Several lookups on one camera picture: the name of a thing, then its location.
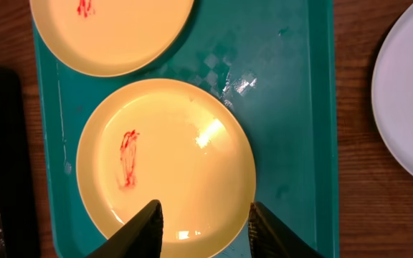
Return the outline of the light blue plate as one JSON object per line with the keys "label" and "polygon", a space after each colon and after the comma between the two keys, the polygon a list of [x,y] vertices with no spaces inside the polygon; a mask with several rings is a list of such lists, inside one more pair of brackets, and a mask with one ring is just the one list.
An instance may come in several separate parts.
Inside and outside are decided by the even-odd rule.
{"label": "light blue plate", "polygon": [[383,142],[413,175],[413,4],[381,46],[371,79],[371,104]]}

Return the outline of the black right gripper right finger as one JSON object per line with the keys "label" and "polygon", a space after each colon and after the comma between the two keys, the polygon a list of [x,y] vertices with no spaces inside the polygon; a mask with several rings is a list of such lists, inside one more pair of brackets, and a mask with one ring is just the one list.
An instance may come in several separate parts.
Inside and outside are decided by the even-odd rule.
{"label": "black right gripper right finger", "polygon": [[250,204],[248,238],[252,258],[323,258],[259,201]]}

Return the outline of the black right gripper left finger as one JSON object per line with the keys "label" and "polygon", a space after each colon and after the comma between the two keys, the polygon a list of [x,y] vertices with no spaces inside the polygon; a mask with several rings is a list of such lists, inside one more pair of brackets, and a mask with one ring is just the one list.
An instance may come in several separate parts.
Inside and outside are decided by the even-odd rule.
{"label": "black right gripper left finger", "polygon": [[160,258],[162,239],[162,205],[154,199],[87,258]]}

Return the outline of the yellow plate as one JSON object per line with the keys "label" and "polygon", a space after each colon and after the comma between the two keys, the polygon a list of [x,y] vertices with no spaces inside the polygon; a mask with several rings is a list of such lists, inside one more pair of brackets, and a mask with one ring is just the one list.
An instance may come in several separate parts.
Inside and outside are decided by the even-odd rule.
{"label": "yellow plate", "polygon": [[106,238],[149,201],[163,209],[163,257],[213,257],[241,232],[256,169],[240,124],[185,82],[149,79],[105,98],[77,147],[77,185]]}
{"label": "yellow plate", "polygon": [[194,0],[30,0],[42,40],[69,68],[96,77],[134,72],[163,54]]}

